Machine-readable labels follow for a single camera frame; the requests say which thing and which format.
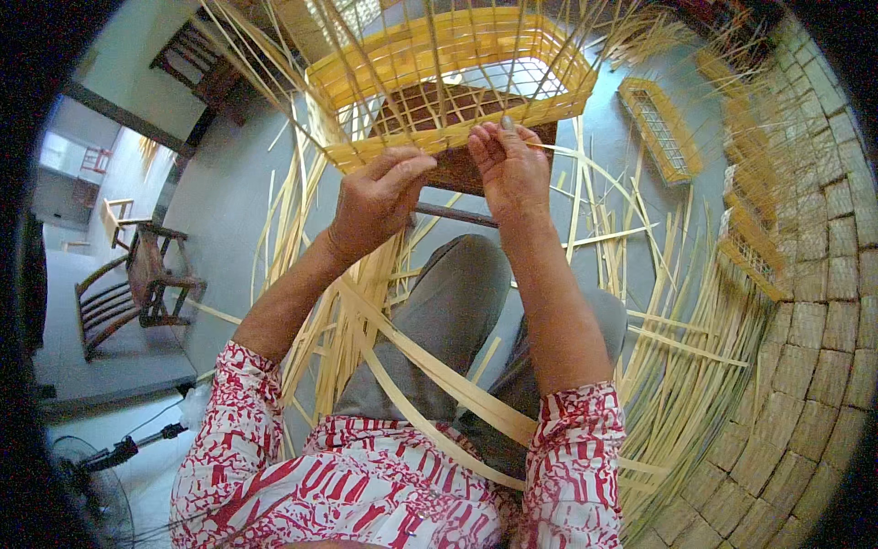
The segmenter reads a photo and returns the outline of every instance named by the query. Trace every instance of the gray pants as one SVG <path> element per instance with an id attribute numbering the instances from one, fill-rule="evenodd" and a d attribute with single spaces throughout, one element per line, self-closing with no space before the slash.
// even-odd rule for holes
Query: gray pants
<path id="1" fill-rule="evenodd" d="M 496 244 L 480 235 L 459 236 L 433 252 L 408 301 L 394 314 L 393 324 L 447 366 L 466 375 L 500 317 L 510 279 L 509 262 Z M 610 361 L 615 363 L 627 328 L 625 307 L 602 290 L 583 293 L 601 327 Z M 454 423 L 489 466 L 525 478 L 526 448 L 470 411 L 456 418 L 457 402 L 381 335 L 375 354 L 399 390 L 427 419 Z M 505 371 L 489 393 L 529 417 L 536 419 L 539 413 L 540 393 L 523 319 Z M 365 363 L 354 371 L 333 413 L 405 419 Z"/>

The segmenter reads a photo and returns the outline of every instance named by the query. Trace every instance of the hand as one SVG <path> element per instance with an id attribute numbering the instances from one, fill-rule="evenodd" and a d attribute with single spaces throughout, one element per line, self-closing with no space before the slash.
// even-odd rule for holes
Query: hand
<path id="1" fill-rule="evenodd" d="M 397 234 L 427 182 L 424 172 L 435 166 L 435 158 L 417 147 L 386 148 L 343 177 L 335 219 L 327 230 L 336 258 L 353 264 Z"/>
<path id="2" fill-rule="evenodd" d="M 508 129 L 485 122 L 470 130 L 470 154 L 482 174 L 491 215 L 505 229 L 517 232 L 533 223 L 551 225 L 549 161 L 540 138 L 503 117 Z"/>

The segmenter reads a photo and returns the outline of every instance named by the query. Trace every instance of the person's left hand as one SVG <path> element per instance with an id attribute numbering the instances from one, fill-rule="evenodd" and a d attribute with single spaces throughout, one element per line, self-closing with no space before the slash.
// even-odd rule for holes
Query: person's left hand
<path id="1" fill-rule="evenodd" d="M 343 177 L 327 229 L 336 258 L 353 264 L 397 234 L 427 182 L 423 174 L 435 166 L 435 158 L 417 147 L 394 147 Z"/>

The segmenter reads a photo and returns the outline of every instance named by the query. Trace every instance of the shirt sleeve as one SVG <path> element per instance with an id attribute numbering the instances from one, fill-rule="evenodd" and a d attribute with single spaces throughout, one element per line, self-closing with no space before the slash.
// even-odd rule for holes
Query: shirt sleeve
<path id="1" fill-rule="evenodd" d="M 218 509 L 277 460 L 283 435 L 277 370 L 235 342 L 219 354 L 201 431 L 171 491 L 172 522 Z"/>
<path id="2" fill-rule="evenodd" d="M 625 419 L 612 382 L 543 397 L 528 450 L 521 547 L 618 547 Z"/>

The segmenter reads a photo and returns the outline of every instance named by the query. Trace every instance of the red and white shirt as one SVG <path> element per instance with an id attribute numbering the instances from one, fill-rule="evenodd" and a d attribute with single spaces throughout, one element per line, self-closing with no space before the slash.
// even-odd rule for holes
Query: red and white shirt
<path id="1" fill-rule="evenodd" d="M 277 462 L 278 368 L 229 342 L 201 431 L 171 491 L 177 547 L 324 539 L 389 547 L 618 547 L 624 415 L 611 382 L 543 398 L 521 507 L 408 422 L 329 415 L 300 457 Z M 436 427 L 477 455 L 449 425 Z"/>

